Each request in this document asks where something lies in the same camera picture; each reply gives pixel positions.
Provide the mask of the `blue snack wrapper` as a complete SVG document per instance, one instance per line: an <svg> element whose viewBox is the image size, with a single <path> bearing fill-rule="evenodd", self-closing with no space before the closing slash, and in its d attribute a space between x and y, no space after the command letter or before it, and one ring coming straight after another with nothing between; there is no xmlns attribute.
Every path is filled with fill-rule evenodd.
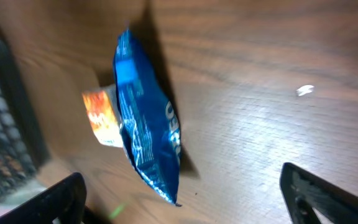
<svg viewBox="0 0 358 224"><path fill-rule="evenodd" d="M113 60L124 150L142 180L168 203L179 186L180 122L155 70L130 30L117 40Z"/></svg>

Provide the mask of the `orange small box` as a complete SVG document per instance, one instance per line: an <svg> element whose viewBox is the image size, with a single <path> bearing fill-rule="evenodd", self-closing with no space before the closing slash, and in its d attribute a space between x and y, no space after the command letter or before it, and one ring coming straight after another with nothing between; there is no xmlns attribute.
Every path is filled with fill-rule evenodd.
<svg viewBox="0 0 358 224"><path fill-rule="evenodd" d="M117 107L116 86L109 85L82 93L91 129L105 146L123 147L122 120Z"/></svg>

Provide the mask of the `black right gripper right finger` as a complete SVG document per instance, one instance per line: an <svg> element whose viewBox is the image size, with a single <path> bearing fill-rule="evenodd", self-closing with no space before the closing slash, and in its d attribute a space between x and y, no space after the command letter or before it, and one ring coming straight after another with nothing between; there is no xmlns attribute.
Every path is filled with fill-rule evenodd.
<svg viewBox="0 0 358 224"><path fill-rule="evenodd" d="M358 223L358 197L290 162L282 166L280 189L293 223Z"/></svg>

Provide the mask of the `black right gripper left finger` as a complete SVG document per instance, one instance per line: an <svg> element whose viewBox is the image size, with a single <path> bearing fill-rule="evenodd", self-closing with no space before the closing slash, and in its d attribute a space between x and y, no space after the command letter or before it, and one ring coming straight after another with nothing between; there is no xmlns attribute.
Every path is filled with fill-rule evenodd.
<svg viewBox="0 0 358 224"><path fill-rule="evenodd" d="M86 202L83 176L75 172L0 217L0 224L80 224Z"/></svg>

